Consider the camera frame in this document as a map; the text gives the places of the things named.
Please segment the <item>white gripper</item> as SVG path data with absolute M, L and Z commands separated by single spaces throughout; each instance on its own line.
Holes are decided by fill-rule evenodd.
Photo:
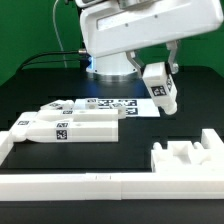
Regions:
M 80 16 L 88 53 L 97 58 L 127 52 L 139 78 L 144 63 L 133 50 L 167 42 L 169 68 L 177 74 L 178 39 L 214 31 L 223 21 L 220 0 L 145 1 L 125 9 L 117 0 L 107 0 L 84 9 Z

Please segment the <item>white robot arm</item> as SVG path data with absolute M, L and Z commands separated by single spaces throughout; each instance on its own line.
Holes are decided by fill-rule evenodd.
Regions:
M 178 41 L 218 29 L 220 0 L 75 0 L 90 73 L 109 78 L 141 71 L 135 51 L 165 44 L 168 65 L 178 71 Z

